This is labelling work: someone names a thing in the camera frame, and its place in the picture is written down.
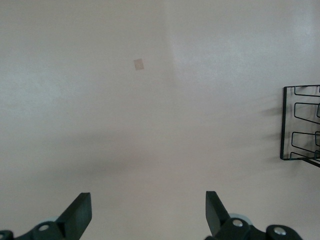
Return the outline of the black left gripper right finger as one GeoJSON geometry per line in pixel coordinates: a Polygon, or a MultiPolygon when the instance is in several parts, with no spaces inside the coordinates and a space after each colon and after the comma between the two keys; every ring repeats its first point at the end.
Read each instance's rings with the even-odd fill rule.
{"type": "Polygon", "coordinates": [[[205,194],[205,217],[213,240],[250,238],[250,225],[241,218],[231,217],[215,191],[205,194]]]}

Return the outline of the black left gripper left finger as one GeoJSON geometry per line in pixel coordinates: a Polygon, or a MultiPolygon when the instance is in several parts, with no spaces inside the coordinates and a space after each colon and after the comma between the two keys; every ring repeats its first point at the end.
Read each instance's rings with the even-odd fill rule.
{"type": "Polygon", "coordinates": [[[92,220],[89,192],[80,193],[55,221],[45,221],[17,240],[79,240],[92,220]]]}

